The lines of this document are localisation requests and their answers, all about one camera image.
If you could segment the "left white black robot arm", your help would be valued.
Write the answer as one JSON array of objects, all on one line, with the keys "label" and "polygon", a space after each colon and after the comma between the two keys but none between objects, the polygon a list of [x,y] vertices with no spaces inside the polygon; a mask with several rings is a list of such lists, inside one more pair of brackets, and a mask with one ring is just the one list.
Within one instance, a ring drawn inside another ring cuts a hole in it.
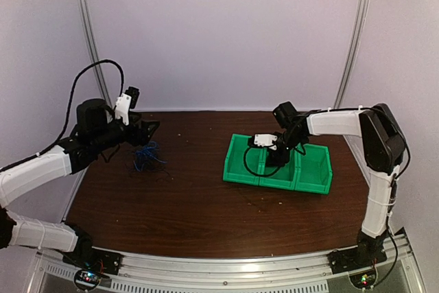
[{"label": "left white black robot arm", "polygon": [[77,123],[68,137],[61,138],[47,151],[1,170],[2,248],[49,248],[71,253],[83,268],[98,263],[98,252],[80,242],[80,233],[72,226],[20,216],[7,207],[46,183],[86,169],[108,149],[117,149],[123,143],[133,147],[147,145],[160,123],[143,120],[132,107],[132,98],[126,94],[118,98],[114,109],[102,99],[86,100],[76,108]]}]

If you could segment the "round circuit board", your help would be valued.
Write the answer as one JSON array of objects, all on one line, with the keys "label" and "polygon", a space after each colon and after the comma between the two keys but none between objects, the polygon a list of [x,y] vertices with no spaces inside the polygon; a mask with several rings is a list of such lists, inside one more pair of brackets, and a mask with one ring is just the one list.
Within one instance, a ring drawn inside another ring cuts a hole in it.
[{"label": "round circuit board", "polygon": [[370,289],[377,281],[377,272],[374,270],[356,272],[350,274],[349,279],[354,288],[359,290],[367,290]]},{"label": "round circuit board", "polygon": [[102,275],[88,270],[78,270],[73,276],[73,283],[79,290],[93,290],[102,281]]}]

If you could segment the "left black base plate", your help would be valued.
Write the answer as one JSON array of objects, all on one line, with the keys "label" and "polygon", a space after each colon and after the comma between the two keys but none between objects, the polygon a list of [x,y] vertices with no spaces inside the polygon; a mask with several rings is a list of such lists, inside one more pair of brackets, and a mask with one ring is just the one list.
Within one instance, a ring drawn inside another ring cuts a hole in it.
[{"label": "left black base plate", "polygon": [[118,275],[122,254],[93,248],[91,256],[81,257],[77,253],[60,252],[62,260],[84,270],[94,273]]}]

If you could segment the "right green plastic bin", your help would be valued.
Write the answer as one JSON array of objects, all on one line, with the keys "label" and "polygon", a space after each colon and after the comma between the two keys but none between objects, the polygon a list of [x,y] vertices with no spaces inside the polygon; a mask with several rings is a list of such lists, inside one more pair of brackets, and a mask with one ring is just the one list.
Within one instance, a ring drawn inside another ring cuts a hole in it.
[{"label": "right green plastic bin", "polygon": [[305,153],[294,152],[296,169],[295,190],[327,195],[331,188],[333,170],[327,146],[308,144]]}]

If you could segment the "aluminium frame post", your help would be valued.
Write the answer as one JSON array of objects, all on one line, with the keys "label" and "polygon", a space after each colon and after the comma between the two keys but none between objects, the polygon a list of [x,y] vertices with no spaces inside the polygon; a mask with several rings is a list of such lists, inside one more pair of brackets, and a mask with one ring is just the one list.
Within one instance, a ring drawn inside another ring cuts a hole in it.
[{"label": "aluminium frame post", "polygon": [[344,69],[342,72],[342,78],[337,90],[337,95],[333,104],[334,108],[339,108],[342,105],[344,96],[346,94],[351,75],[355,66],[355,60],[359,51],[359,45],[361,42],[361,35],[364,30],[366,17],[368,14],[370,0],[358,0],[355,20],[353,24],[353,31],[351,35],[351,41],[348,47],[348,53],[346,61],[344,63]]},{"label": "aluminium frame post", "polygon": [[[91,62],[94,63],[99,61],[100,58],[97,50],[95,36],[93,33],[93,25],[90,16],[90,10],[88,7],[88,0],[78,0],[78,7],[80,12],[80,18],[82,21],[82,27],[84,30],[86,49],[88,51],[88,56]],[[93,69],[93,72],[101,97],[106,101],[107,105],[112,106],[112,101],[110,99],[110,94],[108,91],[108,87],[104,78],[104,73],[102,71],[101,65],[97,65]]]}]

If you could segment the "left green plastic bin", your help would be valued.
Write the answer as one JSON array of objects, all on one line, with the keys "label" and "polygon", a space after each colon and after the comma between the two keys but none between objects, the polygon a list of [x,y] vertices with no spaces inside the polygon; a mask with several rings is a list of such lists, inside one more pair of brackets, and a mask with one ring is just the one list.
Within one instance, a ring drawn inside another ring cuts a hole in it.
[{"label": "left green plastic bin", "polygon": [[[244,154],[249,148],[250,136],[233,134],[224,161],[223,181],[229,183],[240,183],[245,185],[259,185],[259,177],[250,173],[244,165]],[[265,150],[251,148],[246,154],[248,168],[256,173],[262,173],[262,161],[265,159]]]}]

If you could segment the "middle green plastic bin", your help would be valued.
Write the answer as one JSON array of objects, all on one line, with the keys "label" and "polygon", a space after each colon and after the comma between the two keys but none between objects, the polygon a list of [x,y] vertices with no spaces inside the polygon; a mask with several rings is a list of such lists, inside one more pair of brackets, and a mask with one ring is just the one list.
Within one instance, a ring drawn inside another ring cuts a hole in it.
[{"label": "middle green plastic bin", "polygon": [[268,167],[266,164],[262,166],[262,174],[259,186],[273,189],[284,189],[288,191],[298,190],[298,181],[301,173],[302,155],[295,150],[290,152],[289,162],[280,167]]}]

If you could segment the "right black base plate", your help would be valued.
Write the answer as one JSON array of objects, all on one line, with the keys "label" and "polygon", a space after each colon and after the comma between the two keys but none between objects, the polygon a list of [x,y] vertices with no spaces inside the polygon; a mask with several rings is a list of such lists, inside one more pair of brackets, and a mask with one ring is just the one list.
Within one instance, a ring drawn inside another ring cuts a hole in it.
[{"label": "right black base plate", "polygon": [[357,246],[344,250],[333,250],[327,255],[333,274],[351,272],[361,268],[372,267],[376,263],[386,261],[388,258],[383,251],[372,255],[359,251]]}]

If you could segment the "right round circuit board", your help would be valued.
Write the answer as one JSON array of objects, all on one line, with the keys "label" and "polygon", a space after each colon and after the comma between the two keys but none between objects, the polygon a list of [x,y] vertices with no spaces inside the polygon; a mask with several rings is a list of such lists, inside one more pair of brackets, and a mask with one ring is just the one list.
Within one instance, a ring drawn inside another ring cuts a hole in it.
[{"label": "right round circuit board", "polygon": [[354,288],[359,290],[367,290],[370,289],[377,281],[377,272],[374,270],[356,272],[350,274],[349,279]]}]

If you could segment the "green plastic bin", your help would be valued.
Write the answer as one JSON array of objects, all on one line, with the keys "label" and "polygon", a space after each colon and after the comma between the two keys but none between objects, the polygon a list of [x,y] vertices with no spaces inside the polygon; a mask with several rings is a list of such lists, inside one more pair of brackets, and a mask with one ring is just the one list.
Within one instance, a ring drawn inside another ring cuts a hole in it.
[{"label": "green plastic bin", "polygon": [[[233,134],[224,161],[223,181],[229,183],[240,183],[245,185],[259,185],[259,177],[250,173],[244,165],[244,154],[249,148],[250,136]],[[265,159],[265,150],[251,148],[246,154],[248,168],[256,173],[262,173],[262,161]]]},{"label": "green plastic bin", "polygon": [[333,170],[327,146],[308,144],[305,153],[294,152],[296,169],[295,190],[327,195],[331,188]]},{"label": "green plastic bin", "polygon": [[262,174],[259,186],[273,189],[284,189],[288,191],[298,190],[298,181],[301,173],[302,155],[295,150],[290,152],[289,162],[280,167],[268,167],[266,164],[262,166]]}]

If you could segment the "aluminium front rail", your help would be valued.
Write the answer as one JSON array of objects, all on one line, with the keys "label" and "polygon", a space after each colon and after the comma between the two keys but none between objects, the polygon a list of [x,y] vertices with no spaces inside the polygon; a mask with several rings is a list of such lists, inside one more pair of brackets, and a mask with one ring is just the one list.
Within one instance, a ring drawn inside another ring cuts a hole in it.
[{"label": "aluminium front rail", "polygon": [[387,260],[334,273],[329,252],[247,259],[194,259],[122,253],[119,271],[94,292],[363,292],[359,280],[372,271],[371,292],[424,292],[410,241],[402,233],[384,242]]}]

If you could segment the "left aluminium frame post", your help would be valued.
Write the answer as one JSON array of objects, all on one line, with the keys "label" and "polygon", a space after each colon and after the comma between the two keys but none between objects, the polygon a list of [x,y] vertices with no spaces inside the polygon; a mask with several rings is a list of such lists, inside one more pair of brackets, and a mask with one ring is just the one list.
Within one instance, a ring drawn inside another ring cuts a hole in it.
[{"label": "left aluminium frame post", "polygon": [[[100,58],[97,50],[95,36],[93,33],[93,25],[90,16],[90,10],[88,7],[88,0],[78,0],[78,7],[80,12],[80,18],[82,21],[82,27],[84,30],[86,49],[88,51],[88,56],[91,62],[94,63],[99,61]],[[101,97],[106,101],[107,105],[112,106],[112,101],[110,99],[110,94],[108,91],[108,87],[104,78],[104,73],[102,71],[101,65],[97,65],[93,69],[93,72]]]}]

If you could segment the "left round circuit board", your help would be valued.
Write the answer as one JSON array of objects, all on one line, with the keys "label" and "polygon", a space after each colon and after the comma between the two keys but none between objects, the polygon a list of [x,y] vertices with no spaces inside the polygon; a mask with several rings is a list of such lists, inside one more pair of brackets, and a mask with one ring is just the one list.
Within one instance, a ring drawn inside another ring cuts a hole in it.
[{"label": "left round circuit board", "polygon": [[93,290],[102,281],[102,275],[88,270],[78,270],[73,276],[73,283],[79,290]]}]

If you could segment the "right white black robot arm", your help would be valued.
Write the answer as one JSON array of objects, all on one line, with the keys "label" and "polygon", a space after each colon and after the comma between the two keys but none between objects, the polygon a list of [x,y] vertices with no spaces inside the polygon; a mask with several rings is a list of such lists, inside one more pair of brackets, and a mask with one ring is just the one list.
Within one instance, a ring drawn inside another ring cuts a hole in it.
[{"label": "right white black robot arm", "polygon": [[371,107],[298,111],[291,102],[274,109],[282,132],[257,134],[254,144],[270,151],[274,166],[288,161],[287,153],[308,142],[310,136],[354,136],[362,140],[368,179],[366,214],[359,232],[359,246],[352,251],[356,266],[367,266],[377,255],[377,242],[385,236],[388,216],[395,203],[399,176],[407,169],[403,157],[409,154],[405,136],[390,107],[378,103]]}]

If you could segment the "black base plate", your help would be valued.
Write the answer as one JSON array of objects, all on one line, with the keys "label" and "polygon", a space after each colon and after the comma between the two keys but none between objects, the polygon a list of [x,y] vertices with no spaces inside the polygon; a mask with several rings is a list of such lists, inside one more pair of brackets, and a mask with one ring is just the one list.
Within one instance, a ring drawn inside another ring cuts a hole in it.
[{"label": "black base plate", "polygon": [[93,248],[91,256],[81,257],[77,253],[60,252],[62,260],[84,270],[94,273],[118,275],[122,254]]},{"label": "black base plate", "polygon": [[327,255],[333,274],[351,272],[361,268],[372,267],[376,263],[386,261],[388,258],[383,251],[372,255],[359,251],[357,246],[344,250],[333,250]]}]

